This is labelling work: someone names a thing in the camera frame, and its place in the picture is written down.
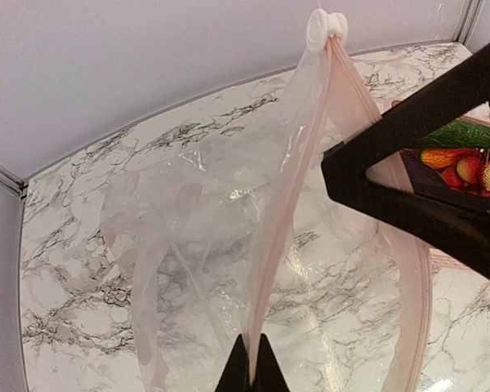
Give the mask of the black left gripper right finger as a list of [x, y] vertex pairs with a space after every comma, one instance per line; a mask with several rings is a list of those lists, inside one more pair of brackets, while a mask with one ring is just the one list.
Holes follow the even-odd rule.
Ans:
[[266, 334], [261, 334], [253, 392], [288, 392], [287, 382]]

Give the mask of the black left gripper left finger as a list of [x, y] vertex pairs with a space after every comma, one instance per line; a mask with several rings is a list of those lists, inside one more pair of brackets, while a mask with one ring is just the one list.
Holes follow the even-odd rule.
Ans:
[[229, 358], [221, 373], [215, 392], [249, 392], [249, 358], [243, 335], [239, 334], [230, 351]]

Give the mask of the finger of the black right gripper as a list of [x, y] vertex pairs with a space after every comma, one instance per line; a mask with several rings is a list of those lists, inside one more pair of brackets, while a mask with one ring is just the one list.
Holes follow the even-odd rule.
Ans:
[[326, 151], [323, 162], [378, 163], [485, 102], [490, 104], [490, 43], [353, 140]]
[[490, 213], [371, 182], [340, 152], [321, 162], [328, 197], [437, 247], [490, 280]]

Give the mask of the clear zip top bag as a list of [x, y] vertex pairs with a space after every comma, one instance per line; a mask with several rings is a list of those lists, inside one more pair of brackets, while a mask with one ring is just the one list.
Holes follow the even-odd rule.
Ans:
[[324, 152], [381, 118], [315, 10], [279, 101], [242, 131], [184, 147], [108, 184], [100, 232], [131, 283], [148, 391], [215, 391], [243, 335], [261, 334], [291, 391], [414, 391], [429, 335], [426, 243], [332, 201]]

